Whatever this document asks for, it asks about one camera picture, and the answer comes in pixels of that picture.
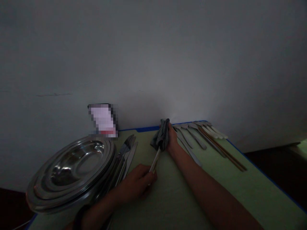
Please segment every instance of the person's left hand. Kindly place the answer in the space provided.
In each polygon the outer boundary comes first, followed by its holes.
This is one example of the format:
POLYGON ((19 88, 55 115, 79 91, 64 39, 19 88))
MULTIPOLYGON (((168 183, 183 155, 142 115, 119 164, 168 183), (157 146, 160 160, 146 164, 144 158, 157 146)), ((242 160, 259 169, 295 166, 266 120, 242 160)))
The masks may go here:
POLYGON ((145 198, 157 180, 157 173, 149 172, 150 166, 139 164, 127 177, 114 188, 116 198, 121 203, 128 203, 137 198, 145 198))

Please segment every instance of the gray cloth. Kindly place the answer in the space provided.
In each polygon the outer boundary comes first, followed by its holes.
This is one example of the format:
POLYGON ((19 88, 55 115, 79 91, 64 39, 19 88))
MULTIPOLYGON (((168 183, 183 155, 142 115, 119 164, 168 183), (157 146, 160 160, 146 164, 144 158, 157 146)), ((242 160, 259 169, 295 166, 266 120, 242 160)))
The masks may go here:
POLYGON ((151 140, 150 145, 154 147, 156 151, 158 151, 159 147, 161 151, 164 151, 167 147, 167 144, 169 142, 168 124, 168 118, 166 120, 161 119, 161 127, 151 140))

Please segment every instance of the stack of plates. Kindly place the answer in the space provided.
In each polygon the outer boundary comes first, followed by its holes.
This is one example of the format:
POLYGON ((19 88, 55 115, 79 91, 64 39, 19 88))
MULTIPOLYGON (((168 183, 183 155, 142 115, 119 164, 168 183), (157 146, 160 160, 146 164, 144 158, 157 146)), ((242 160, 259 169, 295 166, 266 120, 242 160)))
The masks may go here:
POLYGON ((55 213, 94 195, 106 183, 115 163, 115 145, 84 137, 57 152, 34 175, 27 202, 37 213, 55 213))

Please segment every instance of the forearm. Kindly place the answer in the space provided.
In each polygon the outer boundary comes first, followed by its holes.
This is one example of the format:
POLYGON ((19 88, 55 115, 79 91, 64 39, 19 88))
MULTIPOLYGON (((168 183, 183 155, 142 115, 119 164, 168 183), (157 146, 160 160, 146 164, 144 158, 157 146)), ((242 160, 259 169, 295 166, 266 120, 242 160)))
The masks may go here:
MULTIPOLYGON (((82 218, 82 230, 98 230, 102 227, 103 223, 120 205, 116 198, 115 190, 111 190, 104 198, 98 203, 93 205, 82 218)), ((70 223, 66 230, 72 229, 73 223, 70 223)))
POLYGON ((217 229, 262 229, 223 186, 199 167, 179 146, 169 150, 196 200, 217 229))

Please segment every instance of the table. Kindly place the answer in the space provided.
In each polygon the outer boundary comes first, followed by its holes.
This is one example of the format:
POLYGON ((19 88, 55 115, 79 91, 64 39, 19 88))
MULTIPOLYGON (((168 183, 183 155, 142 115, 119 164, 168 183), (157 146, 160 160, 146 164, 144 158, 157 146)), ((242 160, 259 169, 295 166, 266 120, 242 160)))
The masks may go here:
MULTIPOLYGON (((130 171, 140 163, 151 165, 156 151, 149 143, 156 132, 155 129, 157 127, 119 132, 120 137, 115 141, 117 149, 131 134, 134 134, 139 142, 130 171)), ((234 195, 264 229, 307 229, 307 214, 230 141, 218 140, 247 167, 246 172, 240 172, 209 144, 206 151, 202 150, 197 142, 186 134, 194 144, 193 152, 203 164, 203 169, 234 195)), ((117 210, 113 217, 113 229, 214 229, 168 153, 160 155, 156 169, 158 180, 152 192, 145 200, 117 210)), ((82 205, 52 215, 36 215, 28 229, 62 229, 73 220, 82 205)))

